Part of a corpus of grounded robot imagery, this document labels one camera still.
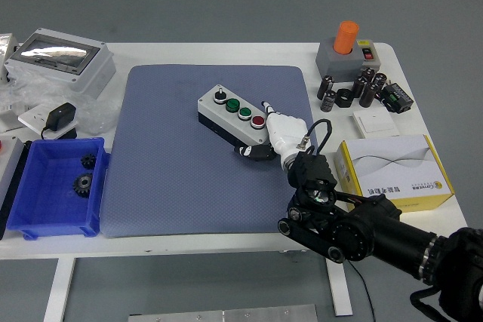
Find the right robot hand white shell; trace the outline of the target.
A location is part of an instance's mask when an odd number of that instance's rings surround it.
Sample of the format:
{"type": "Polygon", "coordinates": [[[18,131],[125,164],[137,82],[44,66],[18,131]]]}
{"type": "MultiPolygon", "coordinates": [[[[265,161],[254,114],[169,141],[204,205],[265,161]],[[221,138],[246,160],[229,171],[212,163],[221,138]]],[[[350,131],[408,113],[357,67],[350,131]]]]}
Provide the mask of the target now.
{"type": "Polygon", "coordinates": [[[269,143],[235,147],[234,151],[253,161],[271,161],[279,156],[282,169],[288,171],[297,155],[310,145],[306,122],[302,118],[276,112],[266,101],[262,102],[262,106],[266,113],[269,143]]]}

